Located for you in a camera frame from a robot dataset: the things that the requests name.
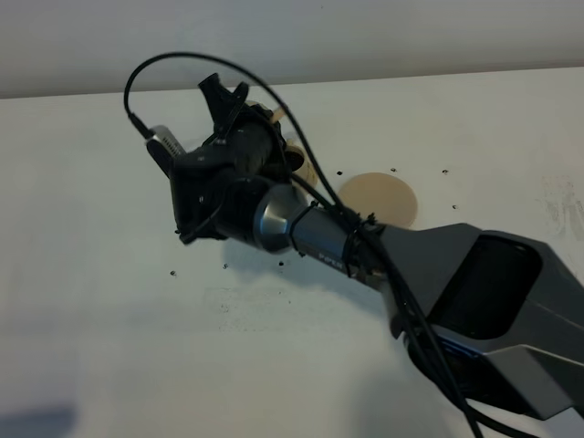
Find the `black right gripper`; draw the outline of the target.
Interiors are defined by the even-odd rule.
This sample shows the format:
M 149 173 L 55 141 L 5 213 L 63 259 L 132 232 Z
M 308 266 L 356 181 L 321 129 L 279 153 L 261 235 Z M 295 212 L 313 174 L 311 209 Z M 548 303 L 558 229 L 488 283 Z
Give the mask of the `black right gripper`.
M 264 105 L 245 103 L 245 82 L 229 91 L 213 73 L 199 89 L 214 136 L 175 159 L 170 170 L 179 239 L 189 245 L 231 238 L 254 246 L 257 207 L 271 188 L 290 182 L 280 125 L 270 121 L 273 112 Z M 215 138 L 226 135 L 223 143 Z

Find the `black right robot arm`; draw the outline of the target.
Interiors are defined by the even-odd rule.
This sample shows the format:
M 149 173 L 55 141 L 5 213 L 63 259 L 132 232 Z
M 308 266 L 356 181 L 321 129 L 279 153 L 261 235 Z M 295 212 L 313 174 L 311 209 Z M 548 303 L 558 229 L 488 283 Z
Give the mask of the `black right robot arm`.
M 200 89 L 213 133 L 171 167 L 185 244 L 295 250 L 382 293 L 391 334 L 454 402 L 539 420 L 582 409 L 583 288 L 548 245 L 469 224 L 409 231 L 344 201 L 309 203 L 248 86 L 229 90 L 211 75 Z

